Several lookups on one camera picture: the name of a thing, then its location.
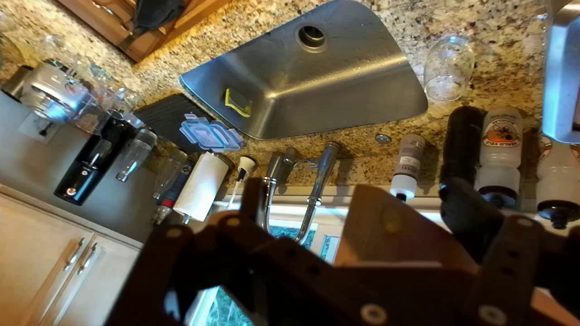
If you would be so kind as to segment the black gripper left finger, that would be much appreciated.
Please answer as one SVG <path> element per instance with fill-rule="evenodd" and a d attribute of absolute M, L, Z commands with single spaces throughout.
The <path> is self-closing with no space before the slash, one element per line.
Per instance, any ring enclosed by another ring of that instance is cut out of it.
<path fill-rule="evenodd" d="M 161 224 L 141 248 L 104 326 L 184 326 L 197 295 L 219 286 L 260 326 L 356 326 L 360 302 L 342 271 L 257 224 L 266 190 L 251 177 L 240 206 L 193 232 Z"/>

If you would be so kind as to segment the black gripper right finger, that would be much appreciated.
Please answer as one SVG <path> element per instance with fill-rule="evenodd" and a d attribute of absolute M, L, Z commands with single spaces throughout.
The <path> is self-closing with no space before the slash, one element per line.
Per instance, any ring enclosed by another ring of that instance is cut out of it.
<path fill-rule="evenodd" d="M 463 319 L 474 326 L 556 326 L 532 306 L 543 288 L 572 317 L 580 317 L 580 230 L 547 232 L 538 221 L 503 215 L 460 177 L 440 190 L 442 221 L 478 264 Z"/>

